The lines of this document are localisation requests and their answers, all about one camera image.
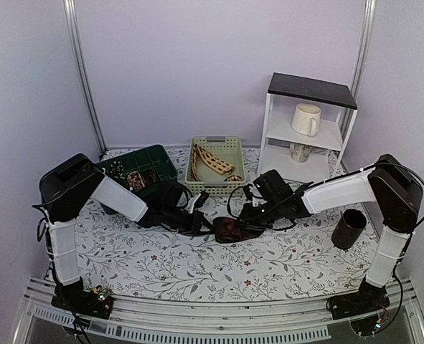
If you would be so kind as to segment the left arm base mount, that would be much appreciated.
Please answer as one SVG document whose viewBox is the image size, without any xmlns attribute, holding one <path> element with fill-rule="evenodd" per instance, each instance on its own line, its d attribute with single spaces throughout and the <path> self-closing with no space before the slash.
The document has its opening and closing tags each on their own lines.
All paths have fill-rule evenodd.
<svg viewBox="0 0 424 344">
<path fill-rule="evenodd" d="M 112 290 L 98 285 L 91 290 L 84 290 L 82 280 L 72 285 L 58 284 L 52 297 L 51 305 L 62 310 L 98 317 L 110 318 L 114 299 Z"/>
</svg>

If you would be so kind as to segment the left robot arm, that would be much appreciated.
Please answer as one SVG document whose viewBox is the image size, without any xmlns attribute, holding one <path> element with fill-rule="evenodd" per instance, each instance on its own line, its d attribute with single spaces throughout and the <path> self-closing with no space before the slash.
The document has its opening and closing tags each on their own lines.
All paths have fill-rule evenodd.
<svg viewBox="0 0 424 344">
<path fill-rule="evenodd" d="M 89 303 L 77 267 L 75 223 L 90 200 L 143 228 L 164 226 L 189 237 L 214 232 L 199 210 L 207 198 L 205 193 L 193 199 L 176 181 L 159 181 L 145 191 L 132 191 L 81 153 L 43 175 L 39 191 L 41 201 L 33 207 L 44 216 L 56 293 L 74 311 L 84 310 Z"/>
</svg>

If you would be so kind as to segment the dark red patterned tie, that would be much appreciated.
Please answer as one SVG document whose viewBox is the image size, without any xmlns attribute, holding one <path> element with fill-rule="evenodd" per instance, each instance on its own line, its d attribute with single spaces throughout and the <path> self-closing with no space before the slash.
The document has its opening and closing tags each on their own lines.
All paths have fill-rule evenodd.
<svg viewBox="0 0 424 344">
<path fill-rule="evenodd" d="M 215 241 L 221 244 L 232 244 L 258 238 L 265 228 L 250 226 L 229 217 L 217 217 L 212 222 Z"/>
</svg>

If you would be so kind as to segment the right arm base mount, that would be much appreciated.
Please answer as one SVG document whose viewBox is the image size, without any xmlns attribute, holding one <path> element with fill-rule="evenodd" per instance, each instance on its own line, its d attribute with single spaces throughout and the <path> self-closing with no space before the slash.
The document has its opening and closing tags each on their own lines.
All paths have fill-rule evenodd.
<svg viewBox="0 0 424 344">
<path fill-rule="evenodd" d="M 330 297 L 326 301 L 326 309 L 334 320 L 383 310 L 389 306 L 390 300 L 385 287 L 359 289 L 349 294 Z"/>
</svg>

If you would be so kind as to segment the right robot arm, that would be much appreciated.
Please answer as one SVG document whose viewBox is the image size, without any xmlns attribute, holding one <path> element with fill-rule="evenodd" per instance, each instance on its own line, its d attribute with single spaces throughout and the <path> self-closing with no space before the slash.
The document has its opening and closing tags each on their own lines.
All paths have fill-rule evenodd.
<svg viewBox="0 0 424 344">
<path fill-rule="evenodd" d="M 303 219 L 328 209 L 351 204 L 376 203 L 383 228 L 377 251 L 353 297 L 358 312 L 369 312 L 380 302 L 382 290 L 403 258 L 413 232 L 424 222 L 419 215 L 424 199 L 424 180 L 392 155 L 384 154 L 372 165 L 321 182 L 309 182 L 296 190 L 270 170 L 253 182 L 264 204 L 245 204 L 238 220 L 251 226 L 271 225 L 279 219 Z"/>
</svg>

